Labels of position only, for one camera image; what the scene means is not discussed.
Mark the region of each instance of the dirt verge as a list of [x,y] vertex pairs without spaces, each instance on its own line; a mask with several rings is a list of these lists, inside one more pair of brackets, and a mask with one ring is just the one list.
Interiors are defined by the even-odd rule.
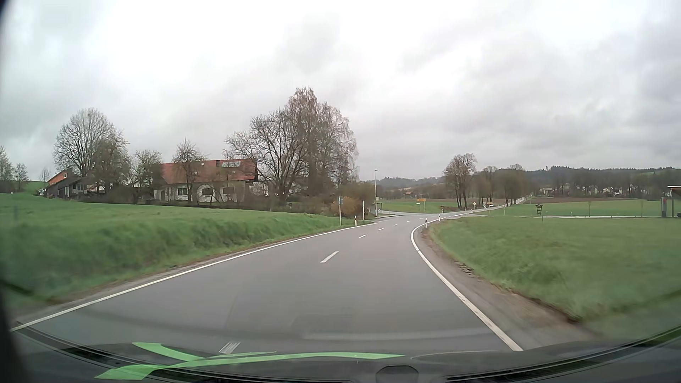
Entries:
[[559,309],[491,284],[451,257],[422,229],[415,241],[423,255],[465,297],[524,350],[600,335],[575,323]]

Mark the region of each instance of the window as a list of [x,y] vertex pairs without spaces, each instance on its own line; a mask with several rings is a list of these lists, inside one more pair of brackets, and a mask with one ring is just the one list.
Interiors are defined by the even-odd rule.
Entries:
[[222,163],[223,168],[238,168],[241,166],[241,161],[225,161]]

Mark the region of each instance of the sky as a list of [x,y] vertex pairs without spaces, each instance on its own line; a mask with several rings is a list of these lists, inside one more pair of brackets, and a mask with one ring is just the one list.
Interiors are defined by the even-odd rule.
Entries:
[[15,0],[0,145],[32,179],[94,107],[170,161],[311,87],[350,121],[361,179],[478,167],[681,167],[681,1]]

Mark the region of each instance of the lamp post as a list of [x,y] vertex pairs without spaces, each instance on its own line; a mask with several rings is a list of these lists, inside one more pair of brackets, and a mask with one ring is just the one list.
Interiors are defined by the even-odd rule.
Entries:
[[376,172],[378,169],[374,169],[374,212],[376,213],[376,216],[379,216],[379,194],[378,194],[378,189],[376,188]]

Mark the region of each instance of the treeline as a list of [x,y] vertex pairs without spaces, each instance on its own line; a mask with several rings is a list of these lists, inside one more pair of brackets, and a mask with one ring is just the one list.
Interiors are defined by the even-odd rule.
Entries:
[[527,172],[538,187],[549,187],[553,196],[647,198],[656,200],[667,186],[681,184],[681,169],[587,169],[552,166]]
[[0,145],[0,193],[22,192],[29,182],[26,165],[12,165],[5,147]]

